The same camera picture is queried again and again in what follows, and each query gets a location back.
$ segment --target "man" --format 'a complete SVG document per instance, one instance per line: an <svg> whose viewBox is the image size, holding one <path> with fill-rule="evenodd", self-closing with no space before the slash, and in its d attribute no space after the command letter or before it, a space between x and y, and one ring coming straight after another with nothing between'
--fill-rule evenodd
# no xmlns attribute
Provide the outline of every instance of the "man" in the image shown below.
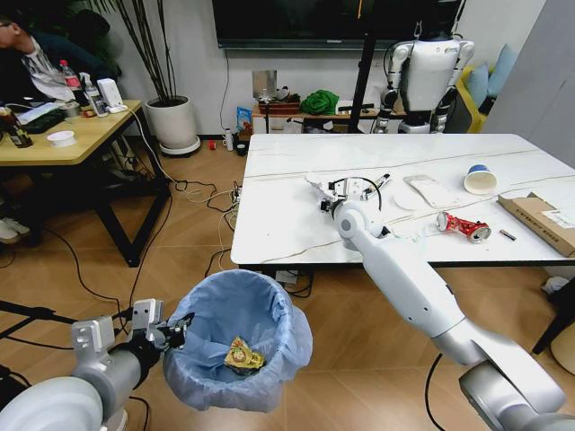
<svg viewBox="0 0 575 431"><path fill-rule="evenodd" d="M67 60L79 74L86 72L95 83L116 76L103 62L60 36L27 31L15 18L0 11L0 101L70 101L60 60Z"/></svg>

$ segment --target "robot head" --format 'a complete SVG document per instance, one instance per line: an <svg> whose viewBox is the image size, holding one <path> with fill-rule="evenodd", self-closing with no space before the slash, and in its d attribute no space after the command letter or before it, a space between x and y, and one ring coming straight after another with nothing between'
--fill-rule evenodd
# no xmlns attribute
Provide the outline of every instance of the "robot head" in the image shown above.
<svg viewBox="0 0 575 431"><path fill-rule="evenodd" d="M416 0L416 10L422 21L420 40L450 40L462 0Z"/></svg>

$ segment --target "marble table top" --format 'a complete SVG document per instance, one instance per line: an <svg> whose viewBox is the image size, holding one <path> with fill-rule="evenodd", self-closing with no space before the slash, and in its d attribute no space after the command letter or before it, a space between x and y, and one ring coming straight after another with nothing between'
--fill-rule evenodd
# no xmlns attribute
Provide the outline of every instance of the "marble table top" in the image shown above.
<svg viewBox="0 0 575 431"><path fill-rule="evenodd" d="M463 187L474 164L497 175L489 195ZM565 264L566 259L497 203L497 196L526 197L534 192L575 215L575 170L516 135L255 135L250 143L243 194L234 233L232 261L239 265L361 262L344 247L330 215L305 181L307 172L322 180L346 176L376 179L390 173L382 188L383 214L394 234L410 238L423 259L437 266ZM407 211L394 195L415 193L403 178L428 174L460 199L448 211L481 220L491 229L484 243L462 234L440 233L439 210L424 204ZM499 230L517 237L511 241Z"/></svg>

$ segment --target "white shirt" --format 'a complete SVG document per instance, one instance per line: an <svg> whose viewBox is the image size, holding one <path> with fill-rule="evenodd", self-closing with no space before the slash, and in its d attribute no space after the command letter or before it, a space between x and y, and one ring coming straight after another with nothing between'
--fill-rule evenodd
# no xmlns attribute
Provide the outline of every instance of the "white shirt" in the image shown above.
<svg viewBox="0 0 575 431"><path fill-rule="evenodd" d="M52 65L34 38L32 41L34 42L34 52L25 54L22 57L22 62L36 88L46 96L59 101L74 100L74 94L66 85L62 71Z"/></svg>

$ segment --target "trash can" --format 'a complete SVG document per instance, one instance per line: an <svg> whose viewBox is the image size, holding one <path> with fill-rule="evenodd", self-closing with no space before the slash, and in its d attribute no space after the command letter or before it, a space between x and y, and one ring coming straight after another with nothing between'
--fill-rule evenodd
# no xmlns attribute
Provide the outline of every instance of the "trash can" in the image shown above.
<svg viewBox="0 0 575 431"><path fill-rule="evenodd" d="M216 273L180 301L170 323L189 312L195 317L186 342L165 355L164 376L178 399L195 409L272 411L283 382L309 363L307 319L273 278L243 269ZM257 374L238 375L224 365L235 337L265 356Z"/></svg>

